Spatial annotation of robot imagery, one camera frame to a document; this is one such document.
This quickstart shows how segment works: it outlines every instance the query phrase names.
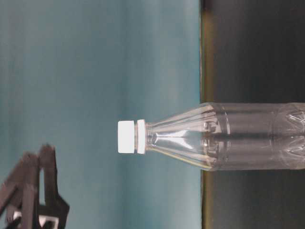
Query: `white bottle cap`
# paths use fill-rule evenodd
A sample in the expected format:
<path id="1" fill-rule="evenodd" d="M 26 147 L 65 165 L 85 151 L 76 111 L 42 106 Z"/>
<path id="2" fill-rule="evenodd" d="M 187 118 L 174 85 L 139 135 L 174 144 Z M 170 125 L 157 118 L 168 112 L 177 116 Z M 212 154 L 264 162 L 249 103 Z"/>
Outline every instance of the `white bottle cap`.
<path id="1" fill-rule="evenodd" d="M 118 151 L 121 154 L 134 153 L 134 121 L 118 122 Z"/>

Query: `plastic bottle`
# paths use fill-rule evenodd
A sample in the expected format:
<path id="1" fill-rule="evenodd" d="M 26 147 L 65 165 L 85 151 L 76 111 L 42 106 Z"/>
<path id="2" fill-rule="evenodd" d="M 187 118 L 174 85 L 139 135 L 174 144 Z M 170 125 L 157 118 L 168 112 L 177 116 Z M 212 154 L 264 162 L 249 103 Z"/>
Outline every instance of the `plastic bottle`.
<path id="1" fill-rule="evenodd" d="M 204 103 L 118 123 L 119 153 L 156 151 L 204 170 L 305 168 L 305 104 Z"/>

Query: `teal wall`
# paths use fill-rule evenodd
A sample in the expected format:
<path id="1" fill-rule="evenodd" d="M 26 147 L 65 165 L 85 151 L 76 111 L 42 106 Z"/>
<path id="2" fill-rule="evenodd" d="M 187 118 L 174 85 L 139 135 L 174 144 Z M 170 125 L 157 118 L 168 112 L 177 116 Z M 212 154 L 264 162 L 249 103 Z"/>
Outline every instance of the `teal wall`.
<path id="1" fill-rule="evenodd" d="M 117 121 L 199 103 L 198 0 L 0 1 L 0 180 L 57 148 L 67 228 L 200 228 L 200 171 L 117 153 Z"/>

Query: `water bottle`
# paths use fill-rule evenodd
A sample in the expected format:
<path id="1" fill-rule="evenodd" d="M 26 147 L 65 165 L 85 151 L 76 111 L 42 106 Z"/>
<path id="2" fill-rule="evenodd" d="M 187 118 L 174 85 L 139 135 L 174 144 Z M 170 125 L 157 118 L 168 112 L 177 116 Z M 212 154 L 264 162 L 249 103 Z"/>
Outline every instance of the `water bottle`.
<path id="1" fill-rule="evenodd" d="M 204 103 L 156 123 L 119 121 L 118 151 L 155 151 L 208 171 L 302 169 L 305 104 Z"/>

